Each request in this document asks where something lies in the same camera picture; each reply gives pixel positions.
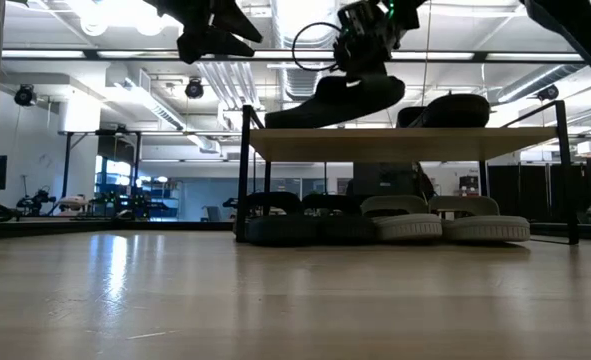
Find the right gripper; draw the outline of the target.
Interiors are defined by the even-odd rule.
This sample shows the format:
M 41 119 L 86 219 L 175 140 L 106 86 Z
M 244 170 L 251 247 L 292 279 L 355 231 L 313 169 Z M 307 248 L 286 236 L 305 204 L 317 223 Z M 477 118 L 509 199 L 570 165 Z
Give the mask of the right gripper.
M 349 82 L 360 76 L 387 76 L 385 63 L 400 47 L 401 39 L 419 28 L 417 8 L 420 0 L 369 0 L 376 20 L 370 31 L 353 45 L 335 45 L 336 67 L 345 73 Z

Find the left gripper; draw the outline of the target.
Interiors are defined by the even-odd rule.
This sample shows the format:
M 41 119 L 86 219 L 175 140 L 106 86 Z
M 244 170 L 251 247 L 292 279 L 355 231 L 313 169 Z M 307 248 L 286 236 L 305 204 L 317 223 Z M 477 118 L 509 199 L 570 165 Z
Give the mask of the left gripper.
M 246 17 L 235 0 L 144 0 L 156 8 L 159 16 L 169 15 L 180 22 L 185 30 L 202 31 L 212 24 L 222 30 L 204 33 L 184 32 L 177 39 L 179 58 L 193 64 L 205 55 L 234 55 L 253 57 L 254 50 L 231 33 L 261 43 L 263 36 Z

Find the black smooth-strap slide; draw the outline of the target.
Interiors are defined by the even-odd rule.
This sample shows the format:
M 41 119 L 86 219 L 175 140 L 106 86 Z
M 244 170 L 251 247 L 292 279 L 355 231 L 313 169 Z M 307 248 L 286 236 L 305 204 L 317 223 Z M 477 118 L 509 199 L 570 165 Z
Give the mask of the black smooth-strap slide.
M 405 95 L 405 83 L 383 74 L 327 76 L 300 105 L 265 115 L 268 129 L 315 129 L 386 110 Z
M 489 102 L 475 94 L 449 94 L 427 106 L 398 112 L 397 128 L 484 128 L 490 119 Z

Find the black ribbed-strap slide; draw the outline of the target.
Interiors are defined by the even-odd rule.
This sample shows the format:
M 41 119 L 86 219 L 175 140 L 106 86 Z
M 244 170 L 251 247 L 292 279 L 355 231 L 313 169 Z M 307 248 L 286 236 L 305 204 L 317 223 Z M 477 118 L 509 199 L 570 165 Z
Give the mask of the black ribbed-strap slide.
M 375 223 L 362 214 L 360 205 L 343 195 L 309 194 L 302 199 L 304 209 L 312 211 L 317 238 L 324 245 L 363 245 L 378 237 Z
M 238 242 L 265 247 L 308 246 L 318 237 L 318 221 L 289 192 L 246 195 L 238 201 L 234 229 Z

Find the grey slide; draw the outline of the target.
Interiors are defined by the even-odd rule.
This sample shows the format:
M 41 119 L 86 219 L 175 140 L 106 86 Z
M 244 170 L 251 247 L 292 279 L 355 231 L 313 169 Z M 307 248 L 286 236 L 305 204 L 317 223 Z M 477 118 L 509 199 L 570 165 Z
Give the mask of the grey slide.
M 443 237 L 460 242 L 527 242 L 531 238 L 528 220 L 500 214 L 495 200 L 485 196 L 436 196 L 428 202 L 432 212 L 452 212 L 443 219 Z
M 361 204 L 362 213 L 376 225 L 386 242 L 438 239 L 442 221 L 429 212 L 427 202 L 414 195 L 374 196 Z

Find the black overhead light bar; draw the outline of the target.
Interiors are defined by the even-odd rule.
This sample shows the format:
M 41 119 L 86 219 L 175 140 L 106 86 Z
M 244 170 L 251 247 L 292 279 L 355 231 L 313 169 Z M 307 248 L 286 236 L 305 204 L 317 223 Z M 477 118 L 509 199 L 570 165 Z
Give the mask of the black overhead light bar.
M 95 49 L 5 49 L 5 60 L 116 60 L 116 61 L 179 61 L 174 50 L 95 50 Z M 334 61 L 332 51 L 301 50 L 295 52 L 296 60 L 304 62 Z M 291 62 L 292 53 L 288 50 L 257 50 L 253 57 L 235 55 L 205 55 L 202 61 L 259 61 Z M 528 63 L 528 64 L 571 64 L 582 63 L 579 54 L 555 52 L 447 52 L 447 51 L 394 51 L 390 62 L 394 63 Z

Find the background workstation equipment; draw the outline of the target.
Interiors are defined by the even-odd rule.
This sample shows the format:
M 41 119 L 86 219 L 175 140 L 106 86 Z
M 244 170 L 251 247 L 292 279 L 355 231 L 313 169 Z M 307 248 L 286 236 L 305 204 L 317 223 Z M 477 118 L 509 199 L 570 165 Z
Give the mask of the background workstation equipment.
M 177 221 L 179 205 L 177 186 L 165 177 L 141 176 L 132 186 L 129 177 L 97 174 L 90 212 L 101 217 L 125 212 L 126 216 L 139 220 Z

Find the black room partition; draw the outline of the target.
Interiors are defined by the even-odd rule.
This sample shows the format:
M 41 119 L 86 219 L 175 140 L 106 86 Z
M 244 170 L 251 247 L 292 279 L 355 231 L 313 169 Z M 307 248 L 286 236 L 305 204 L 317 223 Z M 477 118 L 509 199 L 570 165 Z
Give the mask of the black room partition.
M 521 216 L 533 223 L 566 221 L 561 165 L 490 166 L 488 180 L 489 195 L 503 215 Z M 576 199 L 578 222 L 591 224 L 591 162 L 572 166 L 570 187 Z

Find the silver ceiling air duct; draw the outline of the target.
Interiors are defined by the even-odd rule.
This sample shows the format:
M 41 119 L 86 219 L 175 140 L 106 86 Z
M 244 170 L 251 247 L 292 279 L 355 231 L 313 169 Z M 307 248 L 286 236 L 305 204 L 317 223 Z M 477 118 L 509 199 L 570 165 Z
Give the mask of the silver ceiling air duct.
M 274 43 L 277 48 L 292 49 L 299 31 L 311 23 L 337 24 L 339 0 L 270 0 Z M 319 50 L 331 47 L 336 31 L 326 25 L 305 30 L 297 39 L 297 50 Z M 297 65 L 280 70 L 280 85 L 284 94 L 294 101 L 303 101 L 314 94 L 322 77 L 320 72 L 309 72 Z
M 543 66 L 501 88 L 496 95 L 498 104 L 517 101 L 536 93 L 585 68 L 585 64 Z

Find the wooden shelf with black frame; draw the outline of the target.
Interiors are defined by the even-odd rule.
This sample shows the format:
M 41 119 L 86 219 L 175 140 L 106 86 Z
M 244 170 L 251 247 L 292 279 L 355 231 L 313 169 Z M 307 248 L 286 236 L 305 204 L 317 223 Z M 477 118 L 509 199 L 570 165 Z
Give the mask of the wooden shelf with black frame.
M 236 240 L 245 240 L 250 152 L 265 160 L 264 190 L 277 162 L 476 161 L 480 194 L 490 190 L 487 162 L 508 153 L 557 139 L 560 149 L 564 216 L 568 244 L 580 243 L 577 200 L 571 189 L 572 159 L 566 105 L 549 102 L 500 128 L 266 129 L 254 108 L 243 107 L 238 179 Z

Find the white rectangular ceiling duct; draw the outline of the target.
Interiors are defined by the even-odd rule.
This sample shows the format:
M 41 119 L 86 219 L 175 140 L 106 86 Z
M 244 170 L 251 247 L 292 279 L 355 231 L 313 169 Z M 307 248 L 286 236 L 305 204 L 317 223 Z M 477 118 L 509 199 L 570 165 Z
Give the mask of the white rectangular ceiling duct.
M 201 153 L 216 154 L 221 152 L 221 144 L 214 136 L 196 135 L 201 131 L 195 119 L 190 120 L 186 113 L 181 113 L 173 100 L 174 89 L 181 85 L 179 78 L 173 78 L 170 89 L 162 88 L 162 81 L 157 80 L 144 68 L 136 71 L 124 64 L 111 64 L 106 71 L 108 99 L 116 105 L 126 104 L 133 110 L 126 109 L 136 128 L 142 132 L 181 132 L 195 144 Z

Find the black aluminium table frame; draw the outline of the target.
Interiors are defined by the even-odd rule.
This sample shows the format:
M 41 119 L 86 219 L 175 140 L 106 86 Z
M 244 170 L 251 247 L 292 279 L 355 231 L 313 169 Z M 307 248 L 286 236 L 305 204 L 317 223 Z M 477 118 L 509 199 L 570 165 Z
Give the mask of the black aluminium table frame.
M 229 222 L 113 222 L 113 221 L 50 221 L 0 223 L 0 238 L 55 235 L 107 231 L 232 231 Z M 591 224 L 578 225 L 580 239 L 591 240 Z M 562 223 L 531 223 L 531 234 L 566 237 L 567 225 Z

